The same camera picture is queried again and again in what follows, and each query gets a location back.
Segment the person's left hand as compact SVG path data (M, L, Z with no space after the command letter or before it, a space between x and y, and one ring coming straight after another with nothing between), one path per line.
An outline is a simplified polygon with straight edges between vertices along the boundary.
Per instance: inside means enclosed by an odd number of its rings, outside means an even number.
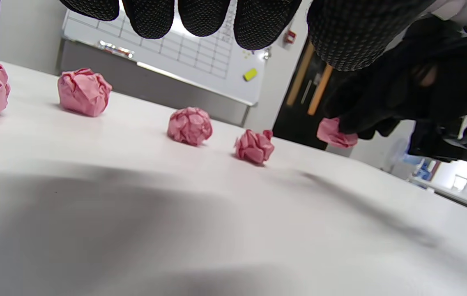
M123 6L131 26L145 39L164 37L178 11L183 27L203 37L224 23L229 0L63 0L70 11L112 21ZM339 71L363 69L378 59L430 0L314 0L307 12L307 36L317 55ZM239 0L233 32L244 49L263 49L292 22L300 0Z

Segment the person's right hand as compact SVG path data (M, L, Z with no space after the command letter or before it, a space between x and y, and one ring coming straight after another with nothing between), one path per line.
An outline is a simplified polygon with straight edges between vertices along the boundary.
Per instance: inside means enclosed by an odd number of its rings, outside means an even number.
M325 118L340 132L368 134L401 120L449 123L467 116L467 28L420 19L402 41L352 73L325 99Z

